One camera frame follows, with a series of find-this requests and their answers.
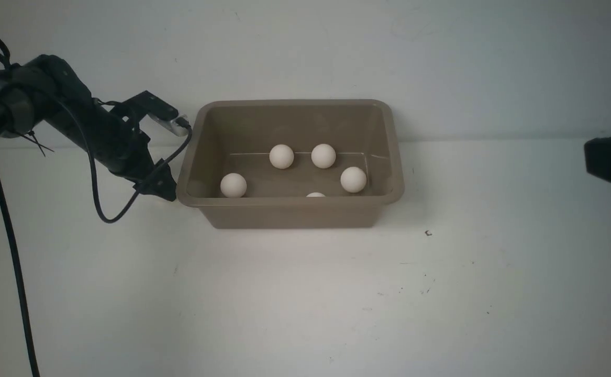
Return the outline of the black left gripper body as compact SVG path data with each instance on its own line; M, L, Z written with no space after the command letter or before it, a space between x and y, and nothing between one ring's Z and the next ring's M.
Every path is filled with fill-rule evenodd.
M144 181L155 169L148 151L149 136L133 118L104 118L104 167L133 184Z

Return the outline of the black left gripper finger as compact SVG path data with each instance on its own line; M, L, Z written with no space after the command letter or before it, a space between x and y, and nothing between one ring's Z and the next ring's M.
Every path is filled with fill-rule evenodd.
M140 195L157 196L165 201L174 202L176 182L169 163L166 160L158 160L151 167L140 168L134 189Z

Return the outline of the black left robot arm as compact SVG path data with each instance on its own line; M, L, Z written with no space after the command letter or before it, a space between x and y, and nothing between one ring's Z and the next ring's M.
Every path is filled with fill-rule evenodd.
M125 101L101 101L62 58L42 54L26 64L13 63L1 38L0 63L0 138L35 141L33 129L47 122L90 153L92 162L133 182L138 195L176 200L169 162L152 159L140 122L149 116L174 134L185 134L177 109L148 91Z

